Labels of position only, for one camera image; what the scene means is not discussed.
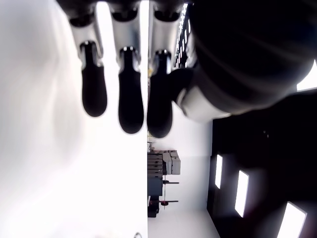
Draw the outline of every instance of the white wall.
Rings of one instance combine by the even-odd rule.
[[[180,184],[168,184],[165,198],[179,202],[170,204],[163,212],[206,209],[211,144],[212,122],[201,124],[191,121],[173,105],[171,132],[166,138],[156,139],[153,143],[155,149],[177,150],[181,160],[181,174],[166,176],[167,180]]]
[[[149,238],[219,238],[207,211],[159,212],[148,218]]]
[[[118,66],[105,3],[98,13],[108,108],[95,119],[83,110],[81,63],[56,2],[0,3],[2,238],[147,237],[146,127],[131,136],[119,126]],[[147,23],[148,10],[143,13]],[[147,25],[144,30],[146,59]],[[147,102],[146,60],[141,72]],[[127,194],[134,198],[129,211],[122,209]]]
[[[173,125],[170,133],[153,144],[158,149],[177,150],[179,157],[210,156],[212,144],[212,122],[197,123],[185,117],[173,104]]]

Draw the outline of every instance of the black fingertip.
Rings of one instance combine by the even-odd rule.
[[[128,134],[137,133],[143,125],[144,110],[141,93],[141,74],[133,67],[134,52],[122,52],[123,71],[119,74],[119,122]]]
[[[101,116],[107,108],[104,67],[93,62],[92,43],[85,45],[86,66],[82,70],[82,101],[85,111],[92,117]]]
[[[172,103],[169,98],[166,77],[154,75],[150,79],[150,99],[148,105],[147,124],[150,134],[156,138],[168,135],[173,121]]]

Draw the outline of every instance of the fluorescent light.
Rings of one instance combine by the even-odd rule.
[[[249,184],[249,176],[245,172],[242,172],[240,170],[239,178],[238,178],[236,205],[234,208],[236,209],[236,211],[239,213],[241,217],[243,217],[244,208],[246,206],[248,184]]]
[[[316,88],[317,87],[316,78],[317,78],[317,66],[315,61],[310,73],[299,84],[297,84],[297,91]]]
[[[214,181],[214,184],[220,189],[221,184],[221,173],[222,173],[222,157],[220,155],[217,155],[217,162],[216,162],[216,179]]]
[[[298,238],[302,231],[306,215],[306,212],[288,202],[277,238]]]

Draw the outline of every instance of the robotic hand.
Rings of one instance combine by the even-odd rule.
[[[98,0],[57,0],[69,19],[82,61],[82,100],[92,117],[107,106],[103,47],[96,20]],[[127,133],[144,120],[140,88],[138,0],[106,0],[120,66],[119,121]],[[174,101],[196,121],[241,114],[272,105],[295,91],[316,56],[314,0],[195,1],[188,5],[192,33],[187,68],[173,71],[180,12],[186,0],[155,0],[149,67],[147,124],[155,137],[172,125]]]

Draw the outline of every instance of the gray machine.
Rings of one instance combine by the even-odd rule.
[[[180,175],[176,150],[148,153],[148,196],[162,196],[163,175]]]

